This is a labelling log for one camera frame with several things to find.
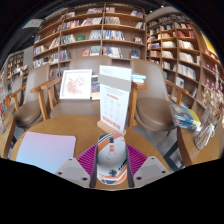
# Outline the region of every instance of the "table sign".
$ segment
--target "table sign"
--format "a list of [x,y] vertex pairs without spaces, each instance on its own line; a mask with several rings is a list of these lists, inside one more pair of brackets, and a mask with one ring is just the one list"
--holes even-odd
[[106,132],[125,134],[132,69],[100,65],[100,121]]
[[92,69],[65,70],[60,99],[90,99]]

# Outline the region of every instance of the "ceiling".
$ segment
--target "ceiling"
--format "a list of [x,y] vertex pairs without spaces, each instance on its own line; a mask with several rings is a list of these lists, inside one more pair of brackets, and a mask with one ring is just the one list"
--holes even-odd
[[[30,19],[44,19],[54,11],[64,7],[75,7],[78,5],[102,2],[102,0],[7,0],[0,7],[0,68],[8,55],[23,50],[33,45],[37,28],[21,29]],[[159,9],[161,5],[171,5],[184,12],[191,20],[204,31],[222,56],[224,45],[221,38],[223,33],[220,29],[220,19],[224,9],[222,0],[120,0],[106,2],[117,2],[142,7],[146,14]]]

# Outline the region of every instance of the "table leg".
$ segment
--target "table leg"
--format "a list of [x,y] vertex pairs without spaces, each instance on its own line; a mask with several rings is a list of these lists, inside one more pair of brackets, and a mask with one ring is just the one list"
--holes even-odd
[[170,166],[170,168],[176,172],[178,170],[181,170],[183,168],[183,164],[180,168],[176,166],[176,164],[172,161],[170,156],[178,149],[178,143],[177,141],[174,143],[174,145],[170,148],[170,150],[163,156],[163,158],[166,160],[167,164]]

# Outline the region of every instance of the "round table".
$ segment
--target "round table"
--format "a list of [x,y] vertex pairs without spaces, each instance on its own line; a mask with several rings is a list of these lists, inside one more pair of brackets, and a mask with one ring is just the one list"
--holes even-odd
[[[95,116],[84,116],[84,115],[72,115],[72,116],[62,116],[52,119],[42,121],[28,131],[42,133],[42,134],[52,134],[52,135],[67,135],[76,137],[76,145],[74,157],[77,157],[80,153],[88,149],[90,146],[97,144],[100,135],[105,134],[105,132],[97,126],[97,122],[100,120],[99,117]],[[165,166],[165,168],[170,171],[167,163],[163,159],[159,151],[144,137],[142,137],[137,132],[132,129],[125,127],[126,135],[124,136],[126,144],[129,144],[147,157],[155,156],[157,159]],[[11,160],[16,160],[16,156],[20,147],[20,144],[25,136],[26,132],[17,140],[12,154]],[[119,185],[105,185],[101,183],[98,179],[96,182],[96,189],[127,189],[128,180],[124,181]]]
[[177,128],[177,142],[185,167],[199,163],[209,162],[220,158],[219,140],[215,134],[208,141],[208,144],[199,150],[194,138],[198,132]]
[[6,126],[6,131],[4,134],[0,133],[0,156],[1,158],[8,159],[10,145],[13,139],[15,131],[15,120],[12,114],[8,114],[3,122]]

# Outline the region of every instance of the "paper card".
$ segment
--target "paper card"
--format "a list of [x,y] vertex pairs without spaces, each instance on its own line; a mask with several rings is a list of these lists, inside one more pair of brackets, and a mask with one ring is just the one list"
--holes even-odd
[[123,134],[129,103],[132,69],[100,65],[101,121]]
[[16,161],[54,174],[68,158],[73,158],[76,137],[27,132]]
[[64,71],[60,99],[90,99],[91,75],[92,69]]
[[103,84],[100,84],[100,92],[101,120],[120,133],[123,133],[129,102],[129,92]]
[[132,70],[129,68],[100,65],[100,74],[131,81]]

